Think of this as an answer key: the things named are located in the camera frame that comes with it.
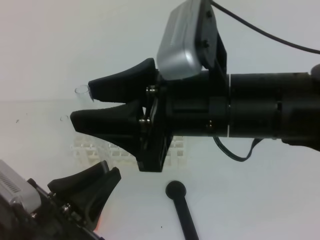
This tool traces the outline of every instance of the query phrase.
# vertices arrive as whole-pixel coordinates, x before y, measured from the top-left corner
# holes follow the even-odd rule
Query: black cable
[[[247,22],[246,20],[242,19],[241,17],[235,15],[234,13],[232,13],[231,11],[225,9],[223,6],[220,6],[218,3],[214,2],[213,0],[211,0],[211,5],[214,6],[215,8],[219,9],[220,11],[224,12],[225,14],[229,15],[230,17],[234,18],[235,20],[239,21],[240,23],[246,25],[248,28],[251,28],[252,30],[266,36],[267,38],[270,38],[272,40],[275,40],[279,43],[282,43],[284,45],[290,46],[292,48],[295,49],[299,49],[308,53],[312,53],[312,54],[320,54],[320,50],[316,50],[316,49],[312,49],[312,48],[308,48],[308,47],[304,47],[304,46],[300,46],[297,44],[294,44],[292,42],[283,40],[279,37],[273,36],[270,33],[267,33],[259,28],[257,28],[256,26],[253,26],[251,23]]]
[[[249,159],[251,157],[254,147],[262,141],[262,139],[257,139],[257,138],[254,139],[248,155],[246,157],[240,157],[232,153],[230,150],[228,150],[226,146],[223,145],[223,143],[220,141],[219,137],[214,136],[213,140],[216,143],[216,145],[221,149],[222,152],[224,152],[229,158],[236,160],[238,162],[244,162],[245,160]]]

